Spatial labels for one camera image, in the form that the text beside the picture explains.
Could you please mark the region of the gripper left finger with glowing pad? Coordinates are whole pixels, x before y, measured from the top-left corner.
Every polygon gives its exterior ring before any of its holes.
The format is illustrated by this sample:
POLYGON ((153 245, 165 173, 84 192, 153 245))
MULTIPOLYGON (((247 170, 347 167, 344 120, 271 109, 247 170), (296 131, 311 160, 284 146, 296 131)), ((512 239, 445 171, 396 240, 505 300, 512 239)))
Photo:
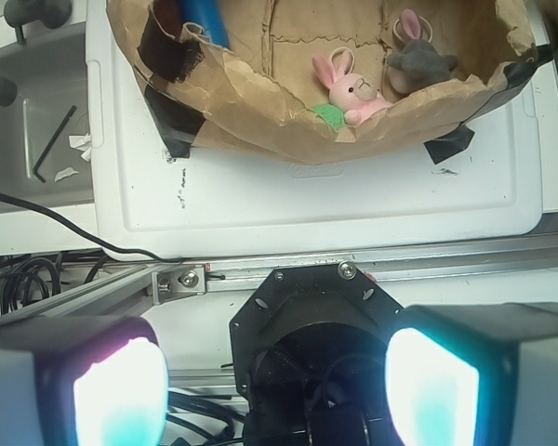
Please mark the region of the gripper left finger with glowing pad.
POLYGON ((141 317, 0 317, 0 445, 156 445, 167 389, 141 317))

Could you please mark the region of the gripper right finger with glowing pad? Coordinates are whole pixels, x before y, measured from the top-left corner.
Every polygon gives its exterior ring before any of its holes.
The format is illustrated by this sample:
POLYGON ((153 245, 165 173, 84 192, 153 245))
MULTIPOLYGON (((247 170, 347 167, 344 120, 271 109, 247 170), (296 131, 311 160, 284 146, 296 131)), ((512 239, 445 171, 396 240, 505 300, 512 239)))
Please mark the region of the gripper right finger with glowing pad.
POLYGON ((415 305, 385 386, 405 445, 558 445, 558 303, 415 305))

